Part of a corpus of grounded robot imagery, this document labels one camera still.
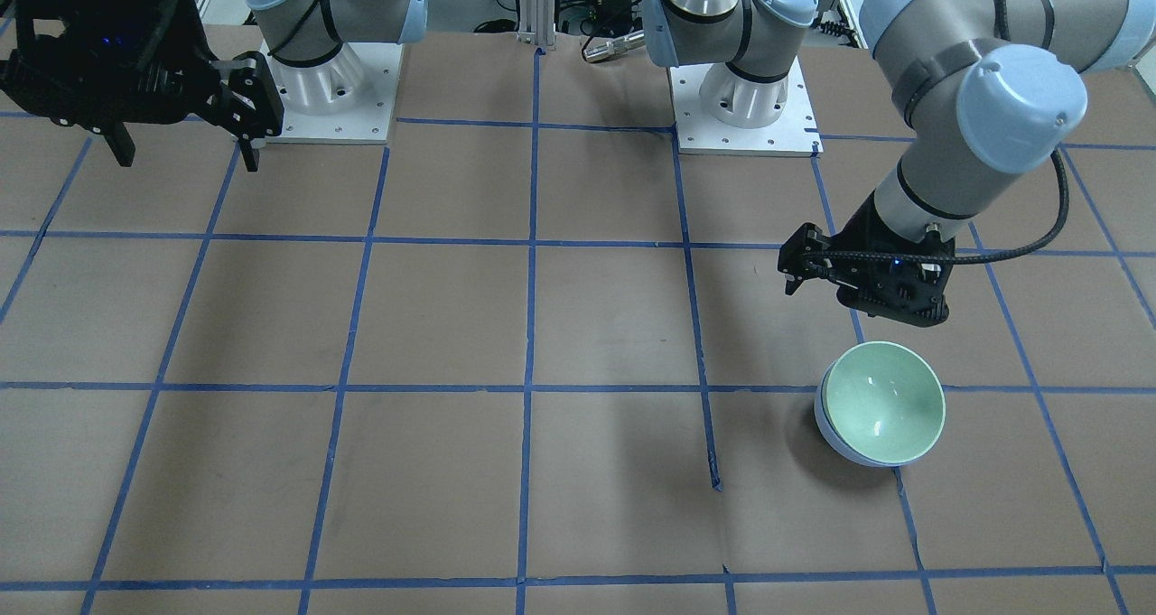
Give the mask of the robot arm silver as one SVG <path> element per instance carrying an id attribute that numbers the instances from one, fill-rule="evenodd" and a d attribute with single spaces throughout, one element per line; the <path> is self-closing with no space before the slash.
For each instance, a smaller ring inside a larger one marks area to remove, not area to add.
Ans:
<path id="1" fill-rule="evenodd" d="M 649 58 L 709 65 L 702 101 L 740 128 L 755 94 L 785 91 L 818 0 L 640 0 Z M 914 141 L 842 231 L 806 223 L 785 242 L 786 294 L 809 279 L 870 316 L 932 327 L 948 319 L 955 266 L 995 264 L 1061 234 L 1070 188 L 1058 146 L 1085 117 L 1083 75 L 1122 67 L 1153 39 L 1153 0 L 864 0 L 859 34 Z M 957 255 L 956 235 L 1022 175 L 1050 161 L 1058 215 L 1040 239 Z"/>
<path id="2" fill-rule="evenodd" d="M 245 0 L 265 51 L 224 59 L 208 43 L 197 0 L 16 0 L 17 34 L 3 92 L 25 112 L 104 138 L 121 166 L 128 124 L 187 116 L 237 138 L 245 166 L 255 139 L 277 138 L 287 108 L 319 114 L 365 87 L 356 43 L 420 42 L 425 0 Z"/>

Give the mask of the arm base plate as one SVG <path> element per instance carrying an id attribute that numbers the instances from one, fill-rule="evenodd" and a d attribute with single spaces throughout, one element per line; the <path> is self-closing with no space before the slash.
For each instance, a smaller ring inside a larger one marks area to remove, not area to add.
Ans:
<path id="1" fill-rule="evenodd" d="M 405 50 L 403 44 L 347 43 L 333 60 L 312 68 L 271 59 L 284 125 L 268 141 L 387 145 Z"/>
<path id="2" fill-rule="evenodd" d="M 810 157 L 825 150 L 798 59 L 772 83 L 740 79 L 721 62 L 667 73 L 681 154 Z"/>

